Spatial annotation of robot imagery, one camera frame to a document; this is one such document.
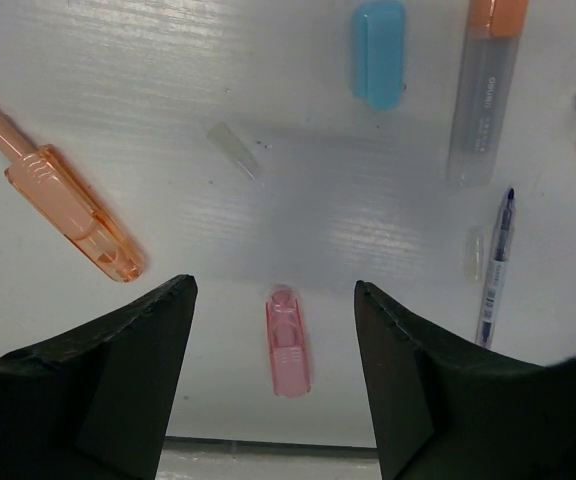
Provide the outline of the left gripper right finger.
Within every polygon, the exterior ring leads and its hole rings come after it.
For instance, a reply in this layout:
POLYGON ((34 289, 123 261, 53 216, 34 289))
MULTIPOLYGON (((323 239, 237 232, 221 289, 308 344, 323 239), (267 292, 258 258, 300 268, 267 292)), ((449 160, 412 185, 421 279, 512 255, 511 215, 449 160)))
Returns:
POLYGON ((492 352, 364 281, 354 311, 383 478, 576 479, 576 356, 492 352))

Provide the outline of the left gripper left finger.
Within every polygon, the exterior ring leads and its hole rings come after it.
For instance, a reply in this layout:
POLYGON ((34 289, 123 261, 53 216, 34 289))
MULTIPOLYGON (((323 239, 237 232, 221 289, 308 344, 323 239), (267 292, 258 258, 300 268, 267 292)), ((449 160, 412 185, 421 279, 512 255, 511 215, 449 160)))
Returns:
POLYGON ((0 479, 154 478, 197 293, 179 275, 0 357, 0 479))

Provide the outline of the clear small pen cap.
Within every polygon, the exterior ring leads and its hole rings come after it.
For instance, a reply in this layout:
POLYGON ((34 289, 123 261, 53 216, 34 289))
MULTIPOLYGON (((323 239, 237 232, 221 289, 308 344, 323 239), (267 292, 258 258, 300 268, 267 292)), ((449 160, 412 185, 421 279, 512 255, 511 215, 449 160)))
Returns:
POLYGON ((484 233, 480 226, 471 227, 466 235, 463 258, 464 277, 479 282, 483 275, 484 233))

